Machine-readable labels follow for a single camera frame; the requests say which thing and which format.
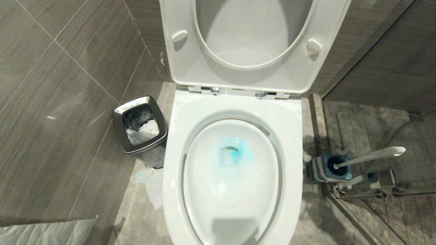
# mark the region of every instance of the toilet brush holder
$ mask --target toilet brush holder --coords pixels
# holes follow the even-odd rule
[[[348,161],[346,155],[322,154],[308,162],[308,175],[316,182],[347,182],[353,178],[350,166],[334,168],[335,164]]]

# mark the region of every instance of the white toilet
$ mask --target white toilet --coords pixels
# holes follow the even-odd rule
[[[288,245],[302,112],[350,0],[160,0],[177,83],[163,174],[175,245]]]

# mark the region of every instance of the stainless steel trash can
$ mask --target stainless steel trash can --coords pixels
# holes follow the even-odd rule
[[[164,166],[168,126],[153,97],[138,98],[116,108],[113,124],[126,154],[154,168]]]

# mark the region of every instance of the toilet brush handle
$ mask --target toilet brush handle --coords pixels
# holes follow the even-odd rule
[[[343,166],[348,166],[348,165],[352,165],[352,164],[356,164],[356,163],[366,162],[366,161],[370,161],[370,160],[374,160],[374,159],[387,158],[387,157],[397,157],[397,156],[402,155],[405,151],[406,151],[406,148],[404,148],[402,146],[386,147],[384,149],[377,150],[369,155],[366,155],[363,157],[358,157],[356,159],[350,160],[350,161],[345,162],[345,163],[335,164],[335,165],[333,165],[333,167],[335,169],[338,169],[338,168],[343,167]]]

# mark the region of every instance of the toilet bowl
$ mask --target toilet bowl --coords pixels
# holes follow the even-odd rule
[[[287,245],[302,112],[349,0],[160,0],[177,83],[163,174],[175,245]]]

